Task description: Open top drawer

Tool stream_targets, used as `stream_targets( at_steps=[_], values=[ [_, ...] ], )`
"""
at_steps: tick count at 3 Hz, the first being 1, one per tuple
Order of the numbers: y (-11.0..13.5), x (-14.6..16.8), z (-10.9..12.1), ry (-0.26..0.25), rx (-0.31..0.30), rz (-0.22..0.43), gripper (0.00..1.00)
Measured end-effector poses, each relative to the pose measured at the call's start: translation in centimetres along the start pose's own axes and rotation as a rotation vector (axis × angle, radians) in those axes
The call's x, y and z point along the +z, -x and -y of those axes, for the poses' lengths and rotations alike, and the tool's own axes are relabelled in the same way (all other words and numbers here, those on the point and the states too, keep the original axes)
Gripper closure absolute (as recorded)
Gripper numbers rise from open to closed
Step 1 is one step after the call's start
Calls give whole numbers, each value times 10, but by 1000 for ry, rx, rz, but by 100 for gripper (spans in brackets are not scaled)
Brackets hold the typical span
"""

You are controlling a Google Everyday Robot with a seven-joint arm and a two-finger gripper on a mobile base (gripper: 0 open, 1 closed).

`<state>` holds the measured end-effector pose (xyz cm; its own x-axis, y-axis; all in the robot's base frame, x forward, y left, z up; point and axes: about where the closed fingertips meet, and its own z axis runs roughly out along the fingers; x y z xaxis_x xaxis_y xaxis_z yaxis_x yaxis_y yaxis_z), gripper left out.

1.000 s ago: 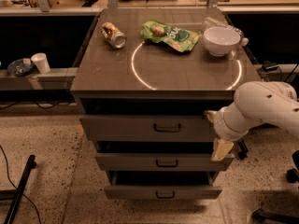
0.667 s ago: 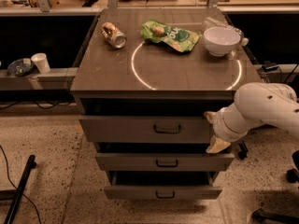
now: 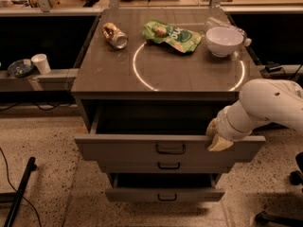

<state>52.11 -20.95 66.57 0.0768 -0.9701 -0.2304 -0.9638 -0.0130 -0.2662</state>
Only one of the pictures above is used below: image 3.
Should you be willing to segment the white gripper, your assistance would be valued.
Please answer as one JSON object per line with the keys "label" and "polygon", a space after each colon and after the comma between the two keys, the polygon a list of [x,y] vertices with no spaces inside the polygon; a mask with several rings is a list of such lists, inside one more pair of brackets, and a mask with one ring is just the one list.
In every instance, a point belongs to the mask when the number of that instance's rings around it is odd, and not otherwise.
{"label": "white gripper", "polygon": [[207,136],[214,136],[209,151],[222,151],[233,146],[248,136],[252,130],[248,128],[249,116],[243,110],[237,111],[238,106],[226,106],[220,110],[206,128]]}

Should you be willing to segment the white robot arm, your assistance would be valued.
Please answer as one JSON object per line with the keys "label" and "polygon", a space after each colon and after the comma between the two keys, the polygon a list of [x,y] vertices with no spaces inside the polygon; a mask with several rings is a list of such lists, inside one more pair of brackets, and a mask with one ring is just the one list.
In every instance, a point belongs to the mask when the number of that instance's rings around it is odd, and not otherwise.
{"label": "white robot arm", "polygon": [[209,151],[231,148],[256,128],[276,123],[303,133],[302,87],[285,79],[252,79],[239,92],[239,99],[221,109],[206,129],[212,138]]}

